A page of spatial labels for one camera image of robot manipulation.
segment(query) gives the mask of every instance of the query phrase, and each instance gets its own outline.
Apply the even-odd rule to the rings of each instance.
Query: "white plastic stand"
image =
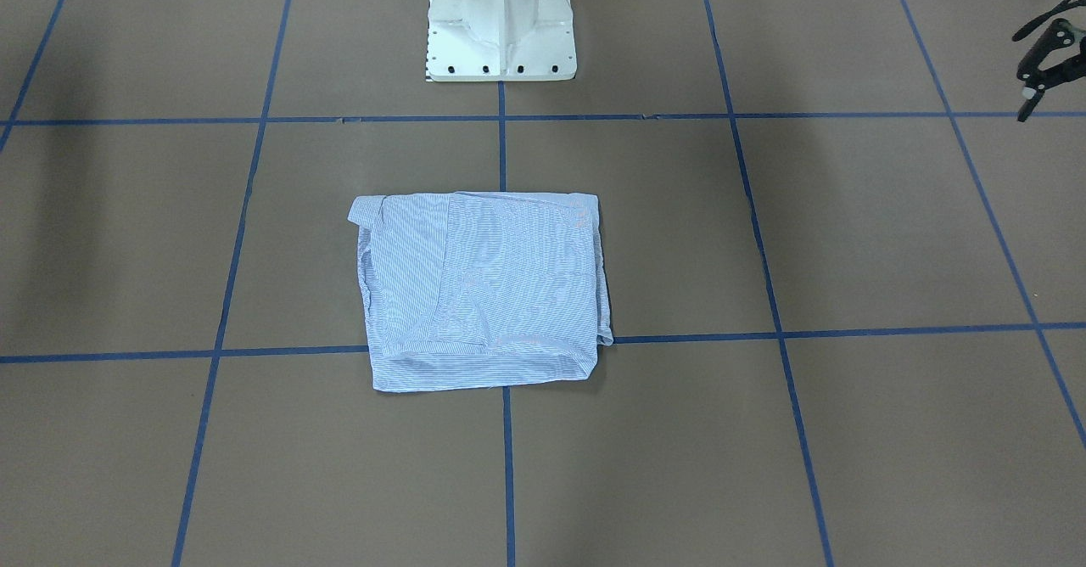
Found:
[[[569,0],[430,0],[430,80],[560,80],[577,75]]]

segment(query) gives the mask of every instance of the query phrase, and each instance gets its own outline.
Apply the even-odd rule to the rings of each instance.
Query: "folded cloth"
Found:
[[[358,197],[374,389],[584,380],[614,343],[588,194]]]

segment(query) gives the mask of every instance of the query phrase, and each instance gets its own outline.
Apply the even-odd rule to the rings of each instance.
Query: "striped shirt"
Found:
[[[614,342],[588,194],[358,197],[374,389],[583,380]]]

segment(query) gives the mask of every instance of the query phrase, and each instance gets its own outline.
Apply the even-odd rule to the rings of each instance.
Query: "white mounting plate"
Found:
[[[430,22],[427,37],[427,80],[567,80],[577,75],[572,21],[536,25],[507,49],[504,72],[498,45],[477,40],[465,26]]]

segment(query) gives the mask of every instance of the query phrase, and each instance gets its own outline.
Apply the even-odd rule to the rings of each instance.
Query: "brown floor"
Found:
[[[427,0],[0,0],[0,565],[1081,565],[1058,1],[573,0],[500,88]],[[376,393],[351,200],[501,188],[599,197],[617,345]]]

